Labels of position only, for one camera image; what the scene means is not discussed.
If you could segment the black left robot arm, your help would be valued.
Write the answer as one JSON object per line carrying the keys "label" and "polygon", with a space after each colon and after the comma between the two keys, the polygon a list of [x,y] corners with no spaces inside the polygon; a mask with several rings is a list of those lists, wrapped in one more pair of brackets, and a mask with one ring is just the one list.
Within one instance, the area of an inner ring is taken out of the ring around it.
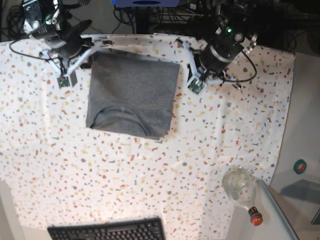
{"label": "black left robot arm", "polygon": [[215,7],[213,13],[196,15],[188,24],[190,35],[206,43],[203,49],[190,50],[201,73],[220,75],[257,45],[258,34],[252,30],[250,18],[237,10]]}

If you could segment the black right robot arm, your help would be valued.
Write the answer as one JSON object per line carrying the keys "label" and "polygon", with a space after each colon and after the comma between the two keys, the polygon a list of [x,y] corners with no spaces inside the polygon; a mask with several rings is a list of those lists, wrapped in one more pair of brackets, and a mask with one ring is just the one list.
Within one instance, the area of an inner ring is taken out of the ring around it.
{"label": "black right robot arm", "polygon": [[28,36],[43,40],[59,57],[71,59],[79,54],[83,40],[81,33],[90,27],[91,20],[71,25],[70,10],[86,6],[89,0],[66,4],[62,0],[24,0],[24,31]]}

